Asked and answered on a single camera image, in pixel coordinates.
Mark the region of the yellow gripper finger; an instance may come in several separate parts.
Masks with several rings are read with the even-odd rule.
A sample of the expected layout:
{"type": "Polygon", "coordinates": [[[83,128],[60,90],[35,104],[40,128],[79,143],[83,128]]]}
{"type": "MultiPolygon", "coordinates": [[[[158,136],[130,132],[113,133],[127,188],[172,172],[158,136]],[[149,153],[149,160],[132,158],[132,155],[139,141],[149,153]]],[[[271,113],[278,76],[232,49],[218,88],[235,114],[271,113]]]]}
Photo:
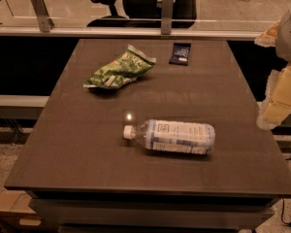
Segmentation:
{"type": "Polygon", "coordinates": [[[290,114],[291,62],[281,71],[271,71],[256,123],[261,129],[271,130],[281,125],[290,114]]]}
{"type": "Polygon", "coordinates": [[[279,24],[280,21],[275,22],[254,40],[254,44],[264,48],[274,47],[279,24]]]}

